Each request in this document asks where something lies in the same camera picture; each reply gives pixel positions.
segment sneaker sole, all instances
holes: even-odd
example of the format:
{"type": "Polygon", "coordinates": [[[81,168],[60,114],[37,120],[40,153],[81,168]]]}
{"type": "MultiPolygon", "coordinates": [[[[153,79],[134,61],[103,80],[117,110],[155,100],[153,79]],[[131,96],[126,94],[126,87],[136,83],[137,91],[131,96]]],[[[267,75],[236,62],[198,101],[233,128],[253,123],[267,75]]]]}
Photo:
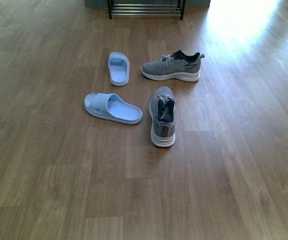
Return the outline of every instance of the sneaker sole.
{"type": "Polygon", "coordinates": [[[142,68],[142,73],[145,77],[148,77],[149,79],[152,79],[155,81],[164,81],[167,79],[179,79],[185,82],[197,82],[200,78],[199,71],[196,73],[176,72],[176,73],[172,73],[169,75],[158,76],[158,75],[147,74],[143,71],[143,68],[142,68]]]}
{"type": "Polygon", "coordinates": [[[169,136],[169,137],[160,137],[155,134],[154,119],[153,119],[153,113],[150,109],[150,103],[151,102],[149,102],[149,107],[148,107],[149,115],[152,118],[152,128],[150,130],[150,138],[155,146],[158,146],[161,148],[170,147],[175,143],[175,133],[173,134],[173,136],[169,136]]]}

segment metal shoe rack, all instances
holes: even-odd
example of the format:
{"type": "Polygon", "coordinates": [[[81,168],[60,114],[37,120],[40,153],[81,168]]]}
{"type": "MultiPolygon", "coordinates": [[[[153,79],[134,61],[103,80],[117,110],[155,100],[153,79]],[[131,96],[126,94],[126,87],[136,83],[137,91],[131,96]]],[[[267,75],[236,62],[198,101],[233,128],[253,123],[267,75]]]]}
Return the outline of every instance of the metal shoe rack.
{"type": "Polygon", "coordinates": [[[183,20],[186,0],[173,4],[114,4],[107,0],[109,19],[112,17],[179,18],[183,20]]]}

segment athletic shoe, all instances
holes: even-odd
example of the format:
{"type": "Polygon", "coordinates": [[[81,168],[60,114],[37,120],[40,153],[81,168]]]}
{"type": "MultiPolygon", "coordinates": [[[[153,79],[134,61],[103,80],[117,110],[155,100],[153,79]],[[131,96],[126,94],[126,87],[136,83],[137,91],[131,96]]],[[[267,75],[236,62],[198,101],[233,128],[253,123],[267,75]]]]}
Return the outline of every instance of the athletic shoe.
{"type": "Polygon", "coordinates": [[[142,73],[149,79],[157,81],[179,79],[196,82],[200,78],[200,59],[204,57],[205,55],[199,52],[193,56],[187,56],[179,50],[172,55],[162,55],[158,61],[144,63],[142,73]]]}
{"type": "Polygon", "coordinates": [[[150,137],[154,145],[169,147],[175,142],[175,100],[171,89],[160,87],[149,103],[149,114],[152,118],[150,137]]]}

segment shoelace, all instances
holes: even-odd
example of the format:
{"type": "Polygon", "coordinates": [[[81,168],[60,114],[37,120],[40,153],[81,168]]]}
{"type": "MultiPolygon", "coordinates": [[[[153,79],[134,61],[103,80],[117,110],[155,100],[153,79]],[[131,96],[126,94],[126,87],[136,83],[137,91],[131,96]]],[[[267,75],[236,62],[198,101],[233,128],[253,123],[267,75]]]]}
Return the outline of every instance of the shoelace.
{"type": "Polygon", "coordinates": [[[169,100],[174,100],[171,95],[167,93],[163,93],[161,95],[157,95],[157,100],[163,100],[163,106],[169,101],[169,100]]]}
{"type": "Polygon", "coordinates": [[[162,58],[161,58],[161,61],[165,61],[166,62],[166,65],[169,63],[170,64],[170,61],[173,61],[174,59],[171,57],[172,55],[169,54],[169,55],[165,55],[163,54],[162,55],[162,58]]]}

